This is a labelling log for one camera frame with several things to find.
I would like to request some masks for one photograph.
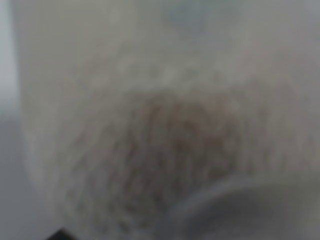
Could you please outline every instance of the white surface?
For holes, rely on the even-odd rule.
[[[26,176],[9,8],[0,0],[0,240],[45,240],[58,228]]]

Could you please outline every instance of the pale skin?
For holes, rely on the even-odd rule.
[[[319,170],[318,5],[14,0],[26,167],[52,213],[81,240],[153,239],[221,178]]]

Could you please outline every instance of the gray background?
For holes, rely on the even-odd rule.
[[[8,2],[0,0],[0,240],[45,240],[58,226],[46,216],[23,166],[11,26]]]

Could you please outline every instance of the skin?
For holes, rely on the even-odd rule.
[[[153,239],[222,178],[320,168],[314,0],[14,0],[26,167],[81,240]]]

